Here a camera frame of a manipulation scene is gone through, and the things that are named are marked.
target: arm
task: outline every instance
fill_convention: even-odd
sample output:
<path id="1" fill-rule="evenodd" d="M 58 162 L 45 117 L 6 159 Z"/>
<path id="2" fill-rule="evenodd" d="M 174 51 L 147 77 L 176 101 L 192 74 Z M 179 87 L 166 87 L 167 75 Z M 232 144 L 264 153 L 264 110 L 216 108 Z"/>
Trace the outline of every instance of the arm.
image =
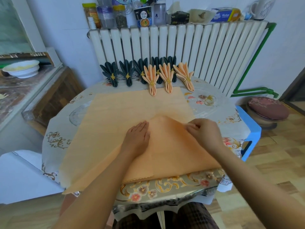
<path id="1" fill-rule="evenodd" d="M 119 155 L 63 213 L 54 229 L 105 227 L 128 167 L 148 146 L 147 130 L 146 121 L 128 130 Z"/>
<path id="2" fill-rule="evenodd" d="M 223 144 L 215 122 L 194 119 L 185 127 L 219 162 L 266 228 L 304 228 L 305 208 L 235 156 Z"/>

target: person's left hand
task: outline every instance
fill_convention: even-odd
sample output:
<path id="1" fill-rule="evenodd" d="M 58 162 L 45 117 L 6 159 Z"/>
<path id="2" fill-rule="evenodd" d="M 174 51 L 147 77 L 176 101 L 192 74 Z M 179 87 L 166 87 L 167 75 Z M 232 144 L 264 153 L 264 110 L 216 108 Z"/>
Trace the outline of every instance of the person's left hand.
<path id="1" fill-rule="evenodd" d="M 150 139 L 148 125 L 147 121 L 143 121 L 127 131 L 120 150 L 121 155 L 134 159 L 145 152 Z"/>

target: maroon cushion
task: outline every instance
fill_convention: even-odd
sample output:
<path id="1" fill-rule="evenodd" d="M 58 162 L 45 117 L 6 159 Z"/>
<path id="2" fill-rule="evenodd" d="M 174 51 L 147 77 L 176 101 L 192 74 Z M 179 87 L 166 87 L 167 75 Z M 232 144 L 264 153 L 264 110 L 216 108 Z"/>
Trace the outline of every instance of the maroon cushion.
<path id="1" fill-rule="evenodd" d="M 248 104 L 251 109 L 269 119 L 284 120 L 289 115 L 289 110 L 285 105 L 268 97 L 253 97 Z"/>

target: black noodle cup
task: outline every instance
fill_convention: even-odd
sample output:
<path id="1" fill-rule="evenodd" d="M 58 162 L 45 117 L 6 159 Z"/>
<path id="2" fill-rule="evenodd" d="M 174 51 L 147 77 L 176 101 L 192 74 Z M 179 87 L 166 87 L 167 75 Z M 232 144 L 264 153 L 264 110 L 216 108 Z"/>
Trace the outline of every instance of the black noodle cup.
<path id="1" fill-rule="evenodd" d="M 135 9 L 135 17 L 137 19 L 138 27 L 145 27 L 152 25 L 152 7 L 145 6 Z"/>

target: blue stool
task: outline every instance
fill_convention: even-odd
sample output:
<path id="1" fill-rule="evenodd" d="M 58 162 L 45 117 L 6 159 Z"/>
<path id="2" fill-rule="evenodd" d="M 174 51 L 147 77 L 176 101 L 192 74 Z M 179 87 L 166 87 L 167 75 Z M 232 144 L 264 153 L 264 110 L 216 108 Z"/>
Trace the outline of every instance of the blue stool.
<path id="1" fill-rule="evenodd" d="M 240 118 L 246 123 L 251 131 L 245 140 L 249 143 L 246 148 L 242 150 L 242 160 L 245 162 L 261 138 L 262 129 L 241 107 L 236 106 L 236 108 L 239 112 Z"/>

